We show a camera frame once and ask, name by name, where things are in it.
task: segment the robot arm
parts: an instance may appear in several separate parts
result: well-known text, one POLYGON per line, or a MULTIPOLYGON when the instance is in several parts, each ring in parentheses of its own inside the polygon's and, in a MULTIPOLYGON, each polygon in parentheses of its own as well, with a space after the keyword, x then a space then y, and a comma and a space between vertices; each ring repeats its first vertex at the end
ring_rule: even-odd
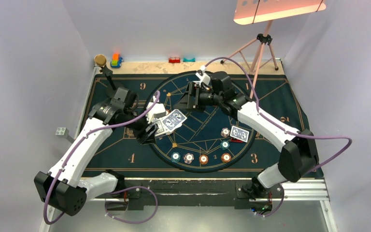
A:
MULTIPOLYGON (((104 102, 96 104, 89 113, 85 126, 80 132, 78 138, 86 137, 84 140, 76 140, 68 149, 66 154, 57 162, 48 173, 38 172, 34 182, 39 197, 42 202, 48 196, 49 187, 57 176, 59 170, 62 170, 60 176, 55 180, 55 187, 49 197, 49 205, 73 216, 77 214, 87 200, 95 198, 104 193, 113 192, 125 188, 124 176, 114 171, 106 170, 99 176, 81 180, 83 171, 89 161, 95 155, 100 145, 112 134, 113 129, 103 129, 86 136, 94 129, 107 125, 127 122, 135 117, 132 110, 136 94, 125 88, 118 88, 115 96, 104 102)), ((161 103, 157 103, 156 109, 161 108, 161 103)), ((154 133, 157 131, 155 125, 148 123, 147 118, 153 114, 154 117, 165 113, 154 110, 146 114, 126 127, 133 129, 134 134, 140 144, 153 143, 155 141, 154 133)))
POLYGON ((263 197, 269 188, 287 180, 297 182, 319 162, 314 140, 302 139, 285 133, 285 131, 298 131, 300 134, 313 135, 309 130, 301 132, 282 123, 260 108, 259 112, 284 128, 285 131, 270 123, 259 114, 255 102, 242 93, 235 93, 231 78, 225 72, 212 74, 210 77, 212 87, 207 85, 204 70, 198 71, 196 75, 200 81, 188 84, 184 95, 174 108, 203 111, 207 105, 217 105, 224 114, 247 124, 264 135, 281 154, 278 163, 263 170, 252 179, 252 186, 245 189, 250 196, 263 197))

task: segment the red object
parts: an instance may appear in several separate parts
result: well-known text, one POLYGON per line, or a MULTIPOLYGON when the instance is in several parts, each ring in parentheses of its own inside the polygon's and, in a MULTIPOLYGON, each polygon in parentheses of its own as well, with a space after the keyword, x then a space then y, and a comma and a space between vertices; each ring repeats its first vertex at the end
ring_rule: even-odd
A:
POLYGON ((119 60, 120 54, 119 53, 114 53, 112 56, 112 60, 119 60))
POLYGON ((234 138, 231 138, 230 142, 232 142, 232 143, 243 143, 243 141, 241 141, 239 139, 234 139, 234 138))
POLYGON ((180 63, 181 59, 179 57, 170 57, 169 58, 169 63, 180 63))

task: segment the white wall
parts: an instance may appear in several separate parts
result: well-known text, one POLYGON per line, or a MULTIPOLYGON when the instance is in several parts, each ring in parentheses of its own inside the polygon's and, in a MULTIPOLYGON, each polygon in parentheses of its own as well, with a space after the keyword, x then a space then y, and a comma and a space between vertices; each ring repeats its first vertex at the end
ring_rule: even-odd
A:
POLYGON ((0 0, 0 231, 38 230, 33 179, 69 146, 54 132, 76 126, 92 62, 60 0, 0 0))
MULTIPOLYGON (((312 14, 284 65, 312 131, 354 139, 324 167, 339 231, 371 231, 371 1, 312 14)), ((344 144, 318 143, 321 160, 344 144)))
MULTIPOLYGON (((266 23, 234 23, 237 0, 63 0, 91 56, 126 61, 228 56, 263 33, 266 23)), ((308 15, 276 20, 271 28, 277 57, 284 57, 308 15)), ((244 54, 253 58, 257 45, 244 54)), ((270 58, 268 49, 264 58, 270 58)))

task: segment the number 2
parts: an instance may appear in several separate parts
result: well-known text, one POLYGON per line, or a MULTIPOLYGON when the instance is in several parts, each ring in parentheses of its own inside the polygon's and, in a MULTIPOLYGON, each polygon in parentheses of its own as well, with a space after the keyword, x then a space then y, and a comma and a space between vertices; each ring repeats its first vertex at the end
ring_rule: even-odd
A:
POLYGON ((133 155, 131 155, 131 158, 128 159, 130 161, 130 163, 134 163, 134 153, 133 155))
POLYGON ((289 122, 289 117, 281 117, 281 122, 289 122))
POLYGON ((258 158, 257 158, 257 155, 255 153, 251 154, 251 162, 252 163, 258 163, 258 158))

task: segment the blue object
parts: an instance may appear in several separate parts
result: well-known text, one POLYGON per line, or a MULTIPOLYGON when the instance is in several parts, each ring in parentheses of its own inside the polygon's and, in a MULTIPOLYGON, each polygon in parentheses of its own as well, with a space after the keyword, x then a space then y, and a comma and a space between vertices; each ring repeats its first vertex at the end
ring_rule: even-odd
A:
POLYGON ((112 67, 112 68, 120 68, 122 62, 123 62, 123 58, 122 57, 120 57, 117 62, 115 60, 112 60, 112 61, 110 61, 110 67, 112 67))
POLYGON ((196 58, 193 57, 193 58, 183 58, 183 62, 196 62, 196 58))

